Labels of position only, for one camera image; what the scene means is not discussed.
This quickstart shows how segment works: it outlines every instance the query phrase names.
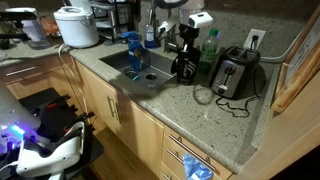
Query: white rice cooker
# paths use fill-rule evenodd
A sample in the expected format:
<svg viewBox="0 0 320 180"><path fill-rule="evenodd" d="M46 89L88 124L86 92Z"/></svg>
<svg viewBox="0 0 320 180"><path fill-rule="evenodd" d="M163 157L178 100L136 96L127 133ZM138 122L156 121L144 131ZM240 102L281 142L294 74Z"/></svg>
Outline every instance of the white rice cooker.
<svg viewBox="0 0 320 180"><path fill-rule="evenodd" d="M81 7L65 6L53 15L66 45L74 48L86 48L99 41L92 12Z"/></svg>

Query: toaster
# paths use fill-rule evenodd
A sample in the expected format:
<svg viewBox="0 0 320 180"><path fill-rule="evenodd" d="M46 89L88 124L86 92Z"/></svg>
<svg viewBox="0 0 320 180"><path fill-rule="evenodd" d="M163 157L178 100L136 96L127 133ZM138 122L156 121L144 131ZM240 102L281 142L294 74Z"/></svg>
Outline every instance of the toaster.
<svg viewBox="0 0 320 180"><path fill-rule="evenodd" d="M249 80L254 76L260 57L260 53L253 49L228 48L217 62L210 89L229 99L238 98L248 82L252 82Z"/></svg>

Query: green bottle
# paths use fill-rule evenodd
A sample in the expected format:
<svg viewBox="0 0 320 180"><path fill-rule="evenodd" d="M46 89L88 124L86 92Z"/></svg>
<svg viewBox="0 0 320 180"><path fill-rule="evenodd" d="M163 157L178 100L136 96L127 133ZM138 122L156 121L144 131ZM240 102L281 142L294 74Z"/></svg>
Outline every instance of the green bottle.
<svg viewBox="0 0 320 180"><path fill-rule="evenodd" d="M214 68L216 52L219 45L217 38L218 30L211 28L209 36L203 41L201 47L201 57L198 65L198 72L208 74L211 68Z"/></svg>

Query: electrical outlet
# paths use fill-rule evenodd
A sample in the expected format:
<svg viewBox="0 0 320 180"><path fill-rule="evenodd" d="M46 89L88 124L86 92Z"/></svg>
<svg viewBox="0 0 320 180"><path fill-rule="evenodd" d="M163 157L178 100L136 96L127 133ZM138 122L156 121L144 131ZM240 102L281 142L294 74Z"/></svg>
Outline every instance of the electrical outlet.
<svg viewBox="0 0 320 180"><path fill-rule="evenodd" d="M266 34L266 31L262 31L262 30L258 30L258 29L251 29L243 47L251 49L252 36L257 35L259 38L257 41L255 41L252 44L252 49L258 49L265 34Z"/></svg>

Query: dish soap bottle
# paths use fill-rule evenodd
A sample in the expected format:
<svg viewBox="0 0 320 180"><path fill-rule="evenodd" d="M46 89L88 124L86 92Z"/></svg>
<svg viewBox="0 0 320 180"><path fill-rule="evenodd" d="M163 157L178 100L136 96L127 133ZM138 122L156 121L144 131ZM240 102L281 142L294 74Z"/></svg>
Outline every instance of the dish soap bottle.
<svg viewBox="0 0 320 180"><path fill-rule="evenodd" d="M152 10L149 11L149 17L148 21L146 22L146 27L145 27L145 40L144 40L144 47L146 49L155 49L159 48L159 45L156 43L154 39L154 28L151 24L151 18L152 18Z"/></svg>
<svg viewBox="0 0 320 180"><path fill-rule="evenodd" d="M209 36L203 41L198 72L208 74L211 68L215 68L216 52L219 45L218 30L211 28Z"/></svg>
<svg viewBox="0 0 320 180"><path fill-rule="evenodd" d="M128 50L131 70L139 72L141 69L142 46L136 33L130 34L128 38Z"/></svg>

